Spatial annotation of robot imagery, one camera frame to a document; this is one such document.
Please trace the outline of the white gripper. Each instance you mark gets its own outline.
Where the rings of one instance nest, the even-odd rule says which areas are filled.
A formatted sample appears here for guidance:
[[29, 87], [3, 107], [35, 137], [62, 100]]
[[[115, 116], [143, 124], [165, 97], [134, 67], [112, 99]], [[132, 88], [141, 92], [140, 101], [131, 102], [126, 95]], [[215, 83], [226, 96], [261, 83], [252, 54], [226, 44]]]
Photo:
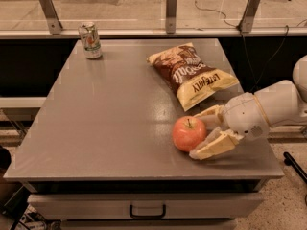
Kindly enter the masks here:
[[[213, 105], [195, 115], [207, 127], [216, 127], [189, 152], [196, 160], [203, 160], [233, 150], [245, 138], [252, 141], [265, 137], [270, 130], [264, 111], [256, 97], [244, 93], [223, 105]], [[221, 130], [224, 121], [230, 129]]]

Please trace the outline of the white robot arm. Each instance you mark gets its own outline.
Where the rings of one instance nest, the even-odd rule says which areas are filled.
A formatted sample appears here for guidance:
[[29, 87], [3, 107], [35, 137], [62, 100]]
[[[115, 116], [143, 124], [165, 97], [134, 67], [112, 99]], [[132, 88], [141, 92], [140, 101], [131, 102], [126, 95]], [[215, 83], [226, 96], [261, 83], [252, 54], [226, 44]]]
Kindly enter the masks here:
[[273, 127], [307, 123], [307, 56], [282, 80], [254, 93], [244, 93], [225, 105], [214, 105], [197, 115], [208, 125], [209, 135], [189, 152], [203, 160], [233, 150], [243, 141], [268, 135]]

